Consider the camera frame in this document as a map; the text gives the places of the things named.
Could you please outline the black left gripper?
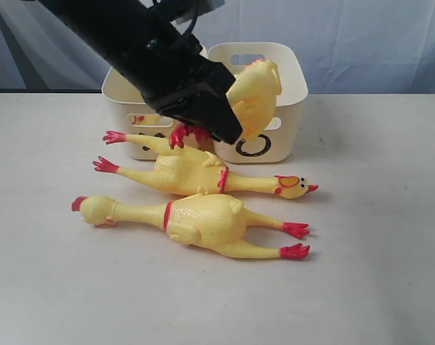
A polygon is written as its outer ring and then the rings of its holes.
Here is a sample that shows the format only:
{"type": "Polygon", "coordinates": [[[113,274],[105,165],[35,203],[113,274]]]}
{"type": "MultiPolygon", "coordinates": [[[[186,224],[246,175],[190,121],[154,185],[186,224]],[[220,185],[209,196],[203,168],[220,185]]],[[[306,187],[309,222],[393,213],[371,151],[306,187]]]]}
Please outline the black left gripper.
{"type": "Polygon", "coordinates": [[[170,91],[141,94],[158,114],[181,122],[170,135],[171,144],[183,144],[190,135],[198,143],[215,139],[234,144],[242,126],[225,97],[235,80],[222,63],[199,59],[170,91]]]}

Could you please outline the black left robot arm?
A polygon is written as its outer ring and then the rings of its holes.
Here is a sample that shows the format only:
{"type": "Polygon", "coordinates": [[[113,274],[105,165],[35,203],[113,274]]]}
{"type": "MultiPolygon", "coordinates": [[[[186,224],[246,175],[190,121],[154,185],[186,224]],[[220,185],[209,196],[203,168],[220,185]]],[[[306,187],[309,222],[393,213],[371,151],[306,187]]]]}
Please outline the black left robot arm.
{"type": "Polygon", "coordinates": [[[235,143],[242,125],[226,97],[235,82],[201,55],[197,19],[223,1],[47,0],[41,3],[123,75],[157,114],[235,143]]]}

